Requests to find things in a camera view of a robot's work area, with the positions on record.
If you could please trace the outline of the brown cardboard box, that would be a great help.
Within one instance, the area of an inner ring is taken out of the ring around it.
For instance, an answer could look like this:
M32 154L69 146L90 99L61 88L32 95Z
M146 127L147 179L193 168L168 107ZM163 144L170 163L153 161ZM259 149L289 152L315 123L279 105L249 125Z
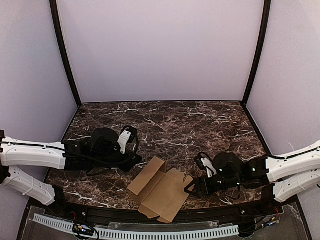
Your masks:
M139 205L139 213L170 224L189 197L184 188L192 180L176 168L167 170L167 162L155 156L130 183L127 193Z

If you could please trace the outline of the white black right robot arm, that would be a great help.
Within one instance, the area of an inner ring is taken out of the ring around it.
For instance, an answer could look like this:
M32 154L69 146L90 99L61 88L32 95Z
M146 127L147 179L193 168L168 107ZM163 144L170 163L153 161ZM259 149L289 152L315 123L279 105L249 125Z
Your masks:
M264 188L273 199L283 203L320 183L320 143L282 155L261 155L248 161L232 152L221 152L214 159L200 152L194 159L207 172L192 180L187 194L198 198L230 188Z

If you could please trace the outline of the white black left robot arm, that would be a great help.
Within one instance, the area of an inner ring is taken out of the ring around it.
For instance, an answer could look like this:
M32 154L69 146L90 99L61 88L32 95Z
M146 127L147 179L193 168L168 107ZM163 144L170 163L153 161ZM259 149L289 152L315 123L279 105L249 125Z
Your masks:
M126 125L120 133L97 128L80 141L42 143L17 140L0 132L0 183L37 200L44 206L64 204L61 187L46 184L23 172L20 166L63 171L118 168L127 173L142 161L138 130Z

